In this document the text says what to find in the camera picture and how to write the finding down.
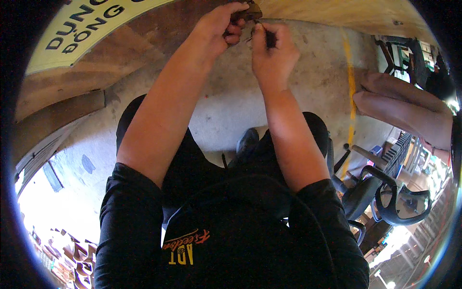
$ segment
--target person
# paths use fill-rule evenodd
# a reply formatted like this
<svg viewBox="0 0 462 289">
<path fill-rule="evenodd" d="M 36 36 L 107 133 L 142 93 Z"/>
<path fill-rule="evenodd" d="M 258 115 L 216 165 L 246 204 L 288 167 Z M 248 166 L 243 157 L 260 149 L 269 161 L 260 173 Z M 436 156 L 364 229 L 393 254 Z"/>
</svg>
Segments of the person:
<svg viewBox="0 0 462 289">
<path fill-rule="evenodd" d="M 450 165 L 451 109 L 434 95 L 385 73 L 367 72 L 365 89 L 353 95 L 358 110 L 420 137 L 424 146 Z"/>
<path fill-rule="evenodd" d="M 448 70 L 440 54 L 437 56 L 435 71 L 425 64 L 424 53 L 417 39 L 398 36 L 384 36 L 386 42 L 409 47 L 414 59 L 414 74 L 417 84 L 440 100 L 448 101 L 455 95 L 456 86 L 449 77 Z"/>
<path fill-rule="evenodd" d="M 368 263 L 329 179 L 327 128 L 302 113 L 288 86 L 299 51 L 287 26 L 257 24 L 253 34 L 269 131 L 251 156 L 215 166 L 188 129 L 213 62 L 242 33 L 244 20 L 230 23 L 231 14 L 248 7 L 234 2 L 203 16 L 123 113 L 95 288 L 368 288 Z M 275 48 L 266 48 L 266 31 Z M 163 208 L 175 205 L 161 245 Z"/>
</svg>

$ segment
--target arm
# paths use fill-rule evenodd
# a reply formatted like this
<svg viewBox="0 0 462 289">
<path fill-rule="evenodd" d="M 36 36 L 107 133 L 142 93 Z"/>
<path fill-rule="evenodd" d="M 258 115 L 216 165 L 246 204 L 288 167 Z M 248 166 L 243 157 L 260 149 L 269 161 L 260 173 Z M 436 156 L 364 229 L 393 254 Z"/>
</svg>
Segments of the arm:
<svg viewBox="0 0 462 289">
<path fill-rule="evenodd" d="M 241 28 L 230 23 L 230 16 L 248 7 L 233 2 L 217 7 L 200 19 L 133 117 L 120 145 L 117 162 L 162 186 L 216 57 L 228 44 L 239 41 Z M 244 21 L 240 19 L 238 24 L 242 26 Z M 225 30 L 231 35 L 223 38 Z"/>
<path fill-rule="evenodd" d="M 252 68 L 265 100 L 269 131 L 284 179 L 293 191 L 330 178 L 326 161 L 292 92 L 289 75 L 299 51 L 289 28 L 267 23 L 255 27 L 252 37 Z M 266 49 L 265 30 L 276 34 L 276 47 Z"/>
</svg>

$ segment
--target shoe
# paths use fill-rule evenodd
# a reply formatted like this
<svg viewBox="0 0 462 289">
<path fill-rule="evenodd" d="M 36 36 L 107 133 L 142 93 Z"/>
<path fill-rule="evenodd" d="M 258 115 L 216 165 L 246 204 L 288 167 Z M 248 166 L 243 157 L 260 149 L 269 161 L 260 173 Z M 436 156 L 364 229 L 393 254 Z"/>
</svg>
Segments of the shoe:
<svg viewBox="0 0 462 289">
<path fill-rule="evenodd" d="M 236 157 L 229 163 L 228 167 L 233 167 L 246 162 L 258 144 L 260 137 L 254 128 L 250 128 L 244 132 L 241 139 L 236 145 Z"/>
</svg>

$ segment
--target finger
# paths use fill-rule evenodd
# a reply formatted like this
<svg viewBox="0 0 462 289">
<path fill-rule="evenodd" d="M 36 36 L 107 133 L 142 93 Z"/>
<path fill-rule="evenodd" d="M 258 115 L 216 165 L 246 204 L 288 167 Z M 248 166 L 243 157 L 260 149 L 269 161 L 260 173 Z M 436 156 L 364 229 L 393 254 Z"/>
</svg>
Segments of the finger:
<svg viewBox="0 0 462 289">
<path fill-rule="evenodd" d="M 276 34 L 276 47 L 282 48 L 292 43 L 292 37 L 287 25 L 263 23 L 263 27 Z"/>
<path fill-rule="evenodd" d="M 232 2 L 229 4 L 223 5 L 222 7 L 226 11 L 226 13 L 228 13 L 231 16 L 231 14 L 233 14 L 234 12 L 246 10 L 250 6 L 247 3 L 244 4 L 241 2 Z"/>
<path fill-rule="evenodd" d="M 225 37 L 225 41 L 228 44 L 236 45 L 239 43 L 239 36 L 238 35 L 229 35 Z"/>
<path fill-rule="evenodd" d="M 255 25 L 255 31 L 252 34 L 252 50 L 254 53 L 266 53 L 266 33 L 260 23 Z"/>
<path fill-rule="evenodd" d="M 229 24 L 228 28 L 226 29 L 230 34 L 236 34 L 241 36 L 242 35 L 242 30 L 239 28 L 239 26 L 235 26 L 233 24 Z"/>
<path fill-rule="evenodd" d="M 244 29 L 244 27 L 245 27 L 245 20 L 242 19 L 242 18 L 239 19 L 239 20 L 237 21 L 237 25 L 238 25 L 241 29 Z"/>
</svg>

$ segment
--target black chair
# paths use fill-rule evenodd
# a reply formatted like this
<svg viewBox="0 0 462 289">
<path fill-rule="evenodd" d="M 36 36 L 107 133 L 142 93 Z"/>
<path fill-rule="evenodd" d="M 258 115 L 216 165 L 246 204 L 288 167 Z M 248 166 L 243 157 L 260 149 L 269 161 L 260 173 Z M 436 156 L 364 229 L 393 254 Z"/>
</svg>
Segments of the black chair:
<svg viewBox="0 0 462 289">
<path fill-rule="evenodd" d="M 400 141 L 400 144 L 403 145 L 403 152 L 401 153 L 405 154 L 408 146 L 406 146 L 403 138 Z M 348 144 L 344 145 L 344 149 L 346 153 L 337 164 L 333 165 L 334 149 L 332 140 L 329 139 L 327 163 L 335 188 L 343 194 L 342 204 L 345 209 L 345 216 L 348 223 L 359 230 L 358 245 L 360 245 L 364 239 L 366 227 L 356 220 L 364 213 L 369 205 L 372 206 L 372 211 L 374 210 L 373 202 L 375 202 L 380 214 L 380 218 L 377 219 L 377 221 L 384 220 L 393 226 L 414 224 L 425 219 L 429 215 L 432 209 L 430 191 L 412 192 L 403 185 L 398 192 L 396 181 L 377 167 L 365 166 L 359 178 L 354 176 L 351 177 L 354 186 L 348 188 L 335 175 L 351 153 Z M 388 164 L 388 160 L 392 166 L 395 166 L 396 159 L 390 160 L 388 157 L 389 155 L 386 154 L 384 158 L 381 159 L 381 164 Z M 424 202 L 423 209 L 417 210 L 418 205 L 422 207 L 422 202 Z"/>
</svg>

